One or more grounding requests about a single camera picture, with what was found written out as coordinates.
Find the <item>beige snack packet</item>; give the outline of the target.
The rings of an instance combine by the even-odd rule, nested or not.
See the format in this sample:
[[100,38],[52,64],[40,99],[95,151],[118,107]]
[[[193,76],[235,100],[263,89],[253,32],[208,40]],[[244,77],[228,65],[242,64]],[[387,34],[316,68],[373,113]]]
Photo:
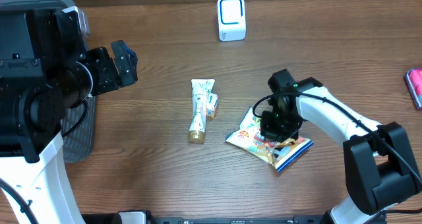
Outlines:
[[226,136],[226,142],[244,149],[267,162],[281,173],[314,144],[309,138],[299,136],[284,142],[268,139],[260,133],[260,119],[253,115],[249,107],[239,129]]

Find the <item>small orange white box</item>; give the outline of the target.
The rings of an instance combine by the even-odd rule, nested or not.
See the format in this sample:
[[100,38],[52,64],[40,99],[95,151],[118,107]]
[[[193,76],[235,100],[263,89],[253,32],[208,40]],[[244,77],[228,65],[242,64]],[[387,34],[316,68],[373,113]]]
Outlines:
[[206,116],[214,119],[218,111],[219,98],[217,94],[209,93],[206,101]]

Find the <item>white gold-capped tube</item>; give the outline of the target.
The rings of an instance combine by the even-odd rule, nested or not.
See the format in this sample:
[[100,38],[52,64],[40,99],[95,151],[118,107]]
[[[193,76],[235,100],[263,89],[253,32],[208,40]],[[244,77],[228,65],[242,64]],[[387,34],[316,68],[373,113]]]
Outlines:
[[206,136],[206,104],[214,88],[214,79],[192,79],[193,119],[189,127],[189,142],[202,144]]

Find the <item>pink purple pad pack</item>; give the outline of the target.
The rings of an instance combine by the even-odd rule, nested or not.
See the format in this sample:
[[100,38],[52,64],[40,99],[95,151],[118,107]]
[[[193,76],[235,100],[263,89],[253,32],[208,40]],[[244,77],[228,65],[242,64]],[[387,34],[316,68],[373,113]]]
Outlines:
[[421,110],[421,68],[407,71],[404,80],[416,109]]

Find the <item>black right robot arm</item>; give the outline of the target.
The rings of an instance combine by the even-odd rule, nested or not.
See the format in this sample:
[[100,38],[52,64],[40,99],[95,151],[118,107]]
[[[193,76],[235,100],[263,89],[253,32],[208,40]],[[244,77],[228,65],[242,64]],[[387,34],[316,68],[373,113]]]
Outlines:
[[370,120],[337,100],[314,78],[295,81],[288,70],[268,80],[271,111],[250,108],[230,144],[285,169],[312,142],[299,135],[305,121],[343,148],[347,198],[318,223],[384,223],[395,205],[421,192],[421,175],[404,128]]

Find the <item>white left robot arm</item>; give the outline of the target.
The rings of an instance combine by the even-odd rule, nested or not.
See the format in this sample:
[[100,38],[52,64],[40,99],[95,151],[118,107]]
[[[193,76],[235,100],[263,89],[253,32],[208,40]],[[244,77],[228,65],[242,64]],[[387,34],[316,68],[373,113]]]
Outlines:
[[85,223],[63,160],[61,122],[87,98],[134,84],[124,42],[88,49],[77,7],[1,8],[1,190],[21,223]]

